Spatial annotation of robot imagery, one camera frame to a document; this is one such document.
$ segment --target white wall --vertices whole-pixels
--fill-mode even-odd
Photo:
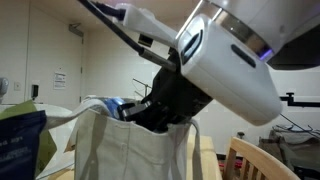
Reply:
[[[181,26],[182,23],[175,25],[175,29],[178,30],[178,26]],[[137,39],[137,35],[131,35],[135,40]],[[135,88],[131,82],[132,78],[151,85],[152,78],[159,69],[158,66],[139,58],[107,28],[91,31],[88,38],[87,94],[133,97]],[[155,52],[162,55],[167,51],[166,47],[159,44],[156,44],[154,49]],[[271,69],[271,75],[280,96],[285,96],[285,93],[290,91],[296,93],[297,101],[317,100],[320,102],[320,67],[292,72]],[[283,114],[294,122],[320,129],[320,109],[287,107],[286,103],[283,105]],[[230,137],[236,136],[238,131],[245,133],[245,140],[258,144],[259,137],[267,138],[273,125],[290,124],[285,119],[278,117],[265,126],[254,127],[216,101],[212,101],[195,118],[199,120],[201,134],[212,137],[215,150],[220,154],[226,153]]]
[[[82,39],[52,13],[29,0],[0,1],[0,77],[10,82],[3,104],[31,99],[33,83],[40,85],[36,102],[69,109],[79,104],[84,86],[80,74],[85,54]],[[56,70],[67,73],[66,90],[53,91]],[[14,90],[14,82],[20,83],[20,90]]]
[[[81,91],[82,38],[68,31],[68,24],[38,7],[30,8],[26,98],[31,85],[39,85],[37,103],[73,110]],[[54,73],[66,74],[66,87],[54,89]]]
[[[3,100],[5,104],[24,100],[28,24],[28,0],[0,1],[0,77],[10,81]],[[14,82],[21,84],[20,91],[13,90]]]
[[[135,40],[138,38],[137,34],[130,35]],[[151,86],[152,79],[160,67],[140,58],[109,30],[91,31],[88,36],[87,95],[141,99],[134,91],[144,94],[144,87],[132,79],[138,79]],[[154,49],[164,55],[169,50],[159,44]]]

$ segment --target paper sign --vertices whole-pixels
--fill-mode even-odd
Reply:
[[[53,89],[66,89],[66,74],[61,72],[54,73]]]

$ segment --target chair backrest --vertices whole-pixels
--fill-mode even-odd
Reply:
[[[240,170],[241,180],[299,179],[288,167],[267,152],[253,144],[234,137],[231,139],[229,152],[227,154],[226,165],[223,172],[224,180],[232,180],[234,178],[234,165],[237,153],[243,157]]]

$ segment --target black cable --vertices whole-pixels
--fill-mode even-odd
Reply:
[[[319,130],[315,130],[313,131],[314,134],[318,134],[320,136],[320,131]]]
[[[282,129],[284,131],[288,131],[288,132],[293,132],[293,133],[306,133],[306,132],[312,132],[312,130],[303,130],[303,131],[295,131],[295,130],[292,130],[292,128],[294,127],[294,125],[291,126],[291,128],[284,128],[284,127],[281,127],[279,125],[276,125],[277,128],[279,129]]]
[[[79,2],[86,7],[92,14],[99,18],[106,26],[108,26],[114,33],[116,33],[125,43],[127,43],[132,49],[139,54],[143,54],[144,48],[139,46],[134,40],[132,40],[127,34],[125,34],[120,28],[112,23],[100,9],[88,0],[79,0]]]
[[[293,125],[297,126],[298,128],[300,128],[302,131],[314,136],[315,138],[317,138],[318,140],[320,140],[320,137],[312,134],[310,131],[307,131],[305,129],[303,129],[302,127],[300,127],[298,124],[294,123],[293,121],[291,121],[289,118],[287,118],[286,116],[284,116],[283,114],[280,114],[283,118],[285,118],[287,121],[291,122]]]
[[[98,9],[100,9],[104,14],[112,17],[116,17],[119,21],[123,21],[126,14],[125,9],[115,9],[113,7],[107,6],[99,2],[92,2]]]

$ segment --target blue object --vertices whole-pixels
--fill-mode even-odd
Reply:
[[[115,119],[119,119],[117,108],[118,106],[124,104],[125,101],[119,97],[114,97],[114,98],[106,99],[104,103],[107,105],[111,113],[111,116]]]
[[[35,179],[39,135],[45,124],[45,111],[0,121],[1,179]]]

